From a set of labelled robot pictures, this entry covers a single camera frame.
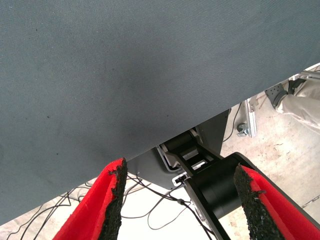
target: white floor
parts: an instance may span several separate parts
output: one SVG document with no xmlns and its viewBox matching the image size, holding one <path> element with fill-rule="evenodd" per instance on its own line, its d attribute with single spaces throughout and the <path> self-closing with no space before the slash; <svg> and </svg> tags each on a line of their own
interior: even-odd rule
<svg viewBox="0 0 320 240">
<path fill-rule="evenodd" d="M 223 146 L 221 155 L 227 156 L 233 152 L 240 152 L 248 157 L 258 168 L 271 178 L 282 190 L 294 199 L 316 221 L 320 222 L 320 135 L 312 132 L 307 127 L 287 115 L 277 113 L 268 100 L 262 96 L 256 108 L 257 137 L 238 137 L 237 131 Z M 232 121 L 237 111 L 237 106 L 232 108 L 225 135 L 228 136 L 232 129 Z M 244 109 L 241 109 L 235 126 L 244 121 Z M 127 188 L 132 185 L 127 181 Z M 157 191 L 165 193 L 166 190 L 152 184 Z M 78 188 L 71 196 L 77 198 L 87 189 Z M 189 200 L 183 189 L 177 190 L 172 195 Z M 128 195 L 122 209 L 122 215 L 127 217 L 140 216 L 147 213 L 160 197 L 143 189 Z M 41 209 L 54 206 L 57 199 L 46 203 Z M 49 240 L 59 230 L 63 222 L 77 206 L 77 201 L 72 200 L 71 206 L 61 206 L 49 219 L 37 239 Z M 161 227 L 173 219 L 184 207 L 163 200 L 150 215 L 149 223 L 153 228 Z M 37 211 L 26 213 L 2 226 L 0 226 L 0 240 L 5 240 L 8 234 L 18 230 L 19 226 L 30 219 Z M 44 222 L 48 211 L 30 225 L 23 239 L 34 239 L 39 227 Z M 241 208 L 223 217 L 221 222 L 228 234 L 235 240 L 249 239 L 246 219 Z M 26 226 L 12 234 L 9 240 L 21 239 Z M 151 230 L 147 225 L 147 218 L 122 219 L 119 231 L 119 240 L 163 240 L 163 239 L 207 239 L 203 229 L 194 216 L 186 209 L 171 224 L 160 229 Z"/>
</svg>

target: red fabric lining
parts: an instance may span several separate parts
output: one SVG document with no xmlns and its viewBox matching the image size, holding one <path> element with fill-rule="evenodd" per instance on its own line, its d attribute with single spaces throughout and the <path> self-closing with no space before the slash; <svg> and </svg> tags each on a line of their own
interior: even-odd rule
<svg viewBox="0 0 320 240">
<path fill-rule="evenodd" d="M 242 166 L 253 179 L 250 183 L 253 191 L 265 191 L 259 199 L 265 205 L 278 229 L 286 240 L 320 240 L 320 230 L 299 212 L 280 192 L 263 176 L 251 168 Z"/>
<path fill-rule="evenodd" d="M 100 173 L 81 203 L 76 207 L 53 240 L 97 240 L 105 221 L 106 209 L 114 199 L 112 189 L 117 176 L 109 174 L 123 164 L 120 158 L 108 164 Z"/>
</svg>

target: gray fabric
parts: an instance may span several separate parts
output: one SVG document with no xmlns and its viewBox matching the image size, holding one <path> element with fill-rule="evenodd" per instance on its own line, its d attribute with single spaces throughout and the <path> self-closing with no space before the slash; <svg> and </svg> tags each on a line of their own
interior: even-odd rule
<svg viewBox="0 0 320 240">
<path fill-rule="evenodd" d="M 315 1 L 0 2 L 0 224 L 320 62 Z"/>
</svg>

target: black cable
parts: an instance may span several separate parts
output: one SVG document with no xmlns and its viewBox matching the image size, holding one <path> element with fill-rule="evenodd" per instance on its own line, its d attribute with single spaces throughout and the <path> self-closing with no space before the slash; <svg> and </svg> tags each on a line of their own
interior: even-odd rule
<svg viewBox="0 0 320 240">
<path fill-rule="evenodd" d="M 182 209 L 181 212 L 179 212 L 179 214 L 174 218 L 172 219 L 171 221 L 167 222 L 166 224 L 162 225 L 161 227 L 157 227 L 157 228 L 153 228 L 150 226 L 150 222 L 149 222 L 149 218 L 150 218 L 150 215 L 151 215 L 151 212 L 148 214 L 148 217 L 147 217 L 147 223 L 148 223 L 148 226 L 150 229 L 152 230 L 160 230 L 160 229 L 163 229 L 165 226 L 171 224 L 172 222 L 174 222 L 183 212 L 184 210 L 186 210 L 187 208 L 185 207 L 184 209 Z"/>
<path fill-rule="evenodd" d="M 92 185 L 90 185 L 88 182 L 85 182 L 84 185 L 86 185 L 87 187 L 91 188 Z"/>
<path fill-rule="evenodd" d="M 232 134 L 234 133 L 235 121 L 236 121 L 236 117 L 237 117 L 237 115 L 238 115 L 238 113 L 239 113 L 241 104 L 242 104 L 242 102 L 240 102 L 239 107 L 238 107 L 238 110 L 237 110 L 236 113 L 235 113 L 235 116 L 234 116 L 234 119 L 233 119 L 233 122 L 232 122 L 232 131 L 231 131 L 230 135 L 229 135 L 226 139 L 224 139 L 224 140 L 222 141 L 223 143 L 224 143 L 225 141 L 227 141 L 227 140 L 232 136 Z"/>
<path fill-rule="evenodd" d="M 126 193 L 124 194 L 124 199 L 122 201 L 122 207 L 124 207 L 125 203 L 126 203 L 126 200 L 127 200 L 127 196 L 128 196 L 128 193 L 134 189 L 139 183 L 136 183 L 134 184 L 133 186 L 129 187 L 129 189 L 126 191 Z"/>
<path fill-rule="evenodd" d="M 142 216 L 122 216 L 121 215 L 121 217 L 122 218 L 124 218 L 124 219 L 140 219 L 140 218 L 143 218 L 143 217 L 145 217 L 145 216 L 147 216 L 148 214 L 150 214 L 161 202 L 162 202 L 162 200 L 164 200 L 165 198 L 164 197 L 161 197 L 157 202 L 156 202 L 156 204 L 146 213 L 146 214 L 144 214 L 144 215 L 142 215 Z"/>
<path fill-rule="evenodd" d="M 140 191 L 140 190 L 142 190 L 142 189 L 145 189 L 145 187 L 142 186 L 142 187 L 140 187 L 140 188 L 137 188 L 137 189 L 135 189 L 134 191 L 130 191 L 130 192 L 127 193 L 126 195 L 134 194 L 135 192 L 138 192 L 138 191 Z"/>
<path fill-rule="evenodd" d="M 212 235 L 216 236 L 213 231 L 211 231 L 209 228 L 207 228 L 207 227 L 202 223 L 202 221 L 198 218 L 196 212 L 193 211 L 190 206 L 188 206 L 188 205 L 185 204 L 185 203 L 182 203 L 182 205 L 185 206 L 187 209 L 189 209 L 189 210 L 192 212 L 192 214 L 194 215 L 195 219 L 198 221 L 198 223 L 201 225 L 201 227 L 203 228 L 203 230 L 205 231 L 205 233 L 208 235 L 209 239 L 211 239 L 211 237 L 210 237 L 210 235 L 208 234 L 208 232 L 211 233 Z"/>
<path fill-rule="evenodd" d="M 67 204 L 61 204 L 61 205 L 59 205 L 58 207 L 70 207 L 70 205 L 67 205 Z M 23 239 L 23 237 L 25 236 L 25 234 L 26 234 L 26 232 L 27 232 L 28 228 L 30 227 L 30 225 L 33 223 L 33 221 L 34 221 L 37 217 L 39 217 L 39 216 L 40 216 L 41 214 L 43 214 L 44 212 L 46 212 L 46 211 L 48 211 L 48 210 L 50 210 L 50 209 L 53 209 L 53 208 L 56 208 L 56 206 L 48 207 L 47 209 L 45 209 L 45 210 L 41 211 L 40 213 L 38 213 L 38 214 L 35 216 L 35 218 L 34 218 L 34 219 L 32 219 L 32 220 L 31 220 L 31 222 L 28 224 L 28 226 L 25 228 L 25 230 L 24 230 L 24 232 L 23 232 L 23 234 L 22 234 L 22 236 L 21 236 L 20 240 L 22 240 L 22 239 Z"/>
<path fill-rule="evenodd" d="M 18 228 L 17 231 L 11 232 L 11 233 L 8 235 L 8 237 L 6 238 L 6 240 L 8 240 L 11 235 L 17 234 L 24 225 L 26 225 L 27 223 L 29 223 L 29 222 L 31 221 L 31 219 L 34 218 L 34 216 L 40 211 L 40 209 L 41 209 L 42 207 L 43 207 L 43 204 L 39 207 L 39 209 L 32 215 L 32 217 L 31 217 L 28 221 L 26 221 L 24 224 L 22 224 L 22 225 L 19 226 L 19 228 Z"/>
<path fill-rule="evenodd" d="M 43 224 L 41 225 L 40 229 L 38 230 L 38 232 L 36 233 L 36 235 L 34 236 L 33 240 L 35 240 L 38 235 L 40 234 L 41 230 L 44 228 L 44 226 L 46 225 L 46 223 L 49 221 L 49 219 L 51 218 L 51 216 L 55 213 L 55 211 L 57 210 L 57 208 L 64 202 L 64 200 L 67 198 L 68 202 L 69 202 L 69 206 L 71 206 L 71 201 L 70 201 L 70 194 L 74 191 L 75 189 L 72 189 L 71 191 L 67 191 L 66 194 L 61 197 L 58 202 L 55 204 L 55 208 L 51 209 L 51 211 L 49 212 L 49 214 L 46 216 Z"/>
<path fill-rule="evenodd" d="M 159 205 L 159 203 L 160 203 L 163 199 L 167 199 L 167 200 L 175 201 L 175 202 L 179 203 L 180 205 L 183 205 L 183 206 L 185 206 L 187 209 L 189 209 L 189 210 L 192 212 L 192 214 L 194 215 L 195 219 L 198 221 L 198 223 L 199 223 L 199 224 L 201 225 L 201 227 L 203 228 L 203 230 L 204 230 L 205 234 L 207 235 L 207 237 L 208 237 L 210 240 L 212 240 L 212 238 L 211 238 L 211 236 L 209 235 L 209 233 L 213 234 L 214 236 L 215 236 L 215 233 L 214 233 L 213 231 L 211 231 L 210 229 L 208 229 L 208 228 L 201 222 L 201 220 L 198 218 L 198 216 L 197 216 L 197 214 L 195 213 L 195 211 L 193 211 L 193 210 L 189 207 L 189 205 L 186 204 L 186 203 L 190 203 L 190 202 L 189 202 L 189 201 L 184 201 L 183 199 L 177 199 L 177 198 L 175 198 L 175 197 L 173 197 L 173 196 L 170 195 L 170 193 L 172 193 L 173 191 L 175 191 L 175 190 L 177 190 L 178 188 L 182 187 L 182 184 L 179 185 L 179 186 L 177 186 L 177 187 L 174 188 L 173 190 L 168 191 L 166 194 L 162 194 L 162 193 L 159 193 L 159 192 L 157 192 L 157 191 L 155 191 L 155 190 L 147 187 L 146 185 L 144 185 L 144 184 L 141 182 L 141 179 L 139 179 L 138 177 L 136 177 L 136 178 L 138 179 L 138 181 L 135 181 L 136 183 L 139 183 L 140 185 L 144 186 L 146 189 L 148 189 L 148 190 L 152 191 L 153 193 L 161 196 L 162 198 L 161 198 L 161 199 L 153 206 L 153 208 L 152 208 L 148 213 L 146 213 L 145 215 L 139 216 L 139 217 L 124 217 L 124 218 L 128 218 L 128 219 L 129 219 L 129 218 L 130 218 L 130 219 L 143 218 L 143 217 L 145 217 L 146 215 L 149 215 L 149 214 L 155 209 L 155 207 L 156 207 L 157 205 Z"/>
<path fill-rule="evenodd" d="M 136 183 L 142 185 L 142 186 L 145 187 L 146 189 L 150 190 L 151 192 L 159 195 L 160 197 L 163 197 L 164 199 L 167 199 L 167 200 L 170 200 L 170 201 L 177 201 L 176 199 L 173 199 L 173 198 L 170 197 L 170 196 L 164 195 L 164 194 L 162 194 L 162 193 L 160 193 L 160 192 L 157 192 L 157 191 L 153 190 L 152 188 L 146 186 L 141 180 L 136 181 L 134 178 L 132 178 L 132 177 L 130 177 L 130 176 L 128 176 L 128 177 L 129 177 L 131 180 L 135 181 Z"/>
</svg>

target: white pants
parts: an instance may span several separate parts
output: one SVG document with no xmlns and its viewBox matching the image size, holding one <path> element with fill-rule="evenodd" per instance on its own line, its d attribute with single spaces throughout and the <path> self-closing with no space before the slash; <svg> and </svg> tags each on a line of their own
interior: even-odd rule
<svg viewBox="0 0 320 240">
<path fill-rule="evenodd" d="M 320 134 L 320 80 L 305 81 L 293 95 L 286 95 L 275 110 L 293 116 Z"/>
</svg>

